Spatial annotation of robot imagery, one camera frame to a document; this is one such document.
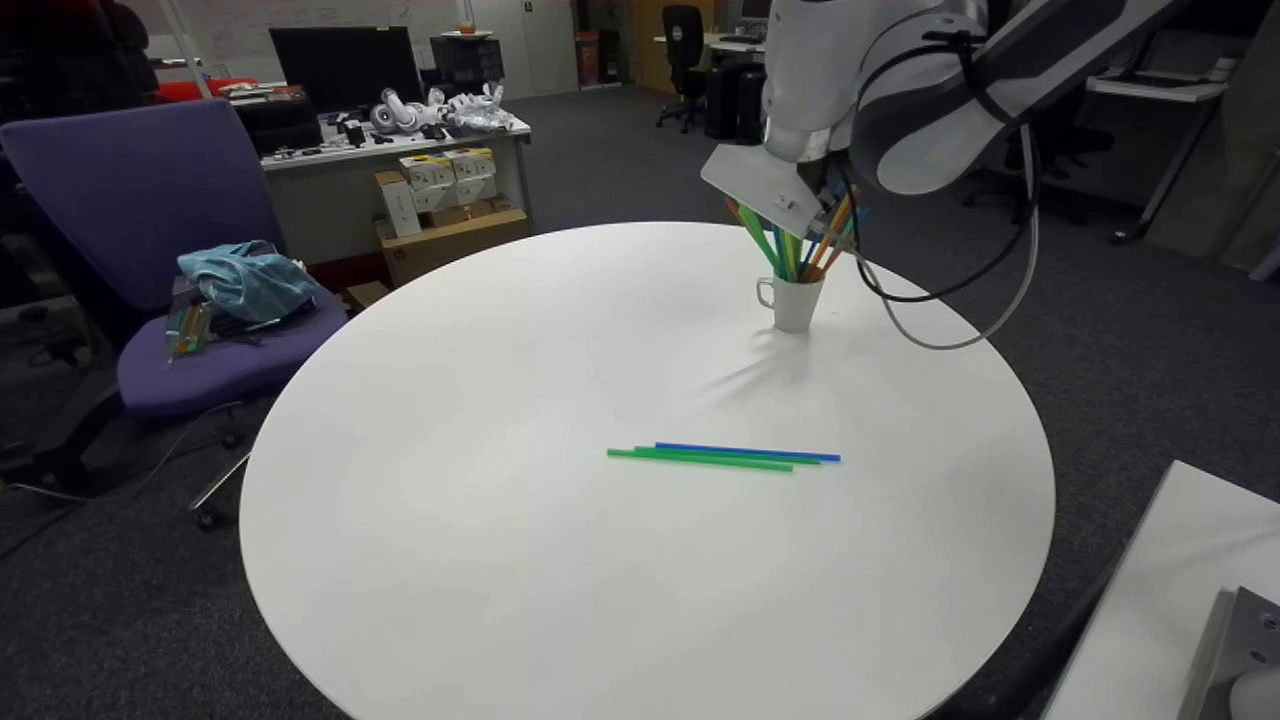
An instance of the floor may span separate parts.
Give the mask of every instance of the floor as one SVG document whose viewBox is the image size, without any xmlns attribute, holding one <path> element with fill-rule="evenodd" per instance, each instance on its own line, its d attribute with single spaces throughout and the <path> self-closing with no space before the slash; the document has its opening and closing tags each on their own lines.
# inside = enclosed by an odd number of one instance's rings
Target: floor
<svg viewBox="0 0 1280 720">
<path fill-rule="evenodd" d="M 654 129 L 658 108 L 636 92 L 521 103 L 538 129 L 538 226 L 726 220 L 697 182 L 712 143 Z M 1280 501 L 1275 287 L 1110 250 L 1117 220 L 1052 211 L 1041 285 L 997 339 L 1052 441 L 1057 549 L 1023 624 L 942 718 L 1013 718 L 1002 702 L 1061 653 L 1061 629 L 1124 552 L 1171 455 Z M 946 285 L 1003 233 L 1002 201 L 878 201 L 870 254 Z M 1013 281 L 1018 265 L 956 310 L 984 326 Z M 24 433 L 72 379 L 5 344 L 0 433 Z M 266 634 L 236 540 L 196 532 L 183 513 L 219 463 L 215 433 L 215 422 L 117 424 L 93 455 L 104 492 L 69 515 L 0 492 L 0 718 L 342 718 Z"/>
</svg>

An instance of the pen holder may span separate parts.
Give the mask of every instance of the pen holder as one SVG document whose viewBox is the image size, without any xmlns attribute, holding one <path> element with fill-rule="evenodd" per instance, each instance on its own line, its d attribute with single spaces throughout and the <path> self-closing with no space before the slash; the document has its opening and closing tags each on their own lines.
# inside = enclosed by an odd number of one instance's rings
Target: pen holder
<svg viewBox="0 0 1280 720">
<path fill-rule="evenodd" d="M 821 281 L 815 285 L 794 285 L 794 281 L 782 281 L 782 277 L 760 277 L 755 281 L 755 301 L 764 310 L 771 310 L 771 327 L 788 333 L 788 336 L 807 336 L 821 296 L 823 296 Z"/>
</svg>

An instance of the blue cloth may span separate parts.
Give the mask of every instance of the blue cloth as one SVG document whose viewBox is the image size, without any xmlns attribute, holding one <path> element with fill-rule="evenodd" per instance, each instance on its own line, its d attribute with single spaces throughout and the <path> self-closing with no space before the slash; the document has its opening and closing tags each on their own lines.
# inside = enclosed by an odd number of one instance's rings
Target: blue cloth
<svg viewBox="0 0 1280 720">
<path fill-rule="evenodd" d="M 309 310 L 315 281 L 266 239 L 215 245 L 175 261 L 215 316 L 270 327 Z"/>
</svg>

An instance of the purple chair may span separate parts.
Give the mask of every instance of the purple chair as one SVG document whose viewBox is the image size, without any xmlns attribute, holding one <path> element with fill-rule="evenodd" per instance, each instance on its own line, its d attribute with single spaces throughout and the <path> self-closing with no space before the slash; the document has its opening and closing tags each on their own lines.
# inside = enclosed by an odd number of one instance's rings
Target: purple chair
<svg viewBox="0 0 1280 720">
<path fill-rule="evenodd" d="M 175 258 L 227 239 L 271 239 L 286 254 L 257 151 L 227 103 L 5 125 L 0 143 L 87 277 L 128 312 L 152 316 L 117 359 L 123 411 L 174 422 L 282 389 L 349 322 L 345 306 L 322 292 L 312 312 L 253 336 L 253 344 L 167 356 L 163 316 Z"/>
</svg>

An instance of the white round table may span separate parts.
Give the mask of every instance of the white round table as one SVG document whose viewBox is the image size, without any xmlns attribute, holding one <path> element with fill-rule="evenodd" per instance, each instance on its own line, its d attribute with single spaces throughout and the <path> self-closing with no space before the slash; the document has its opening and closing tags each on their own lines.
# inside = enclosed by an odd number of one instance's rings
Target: white round table
<svg viewBox="0 0 1280 720">
<path fill-rule="evenodd" d="M 851 265 L 813 336 L 771 333 L 755 277 L 741 229 L 608 226 L 434 272 L 331 336 L 242 501 L 295 670 L 366 720 L 888 720 L 956 693 L 1045 573 L 1041 418 L 990 344 L 903 344 Z M 605 455 L 658 441 L 845 463 Z"/>
</svg>

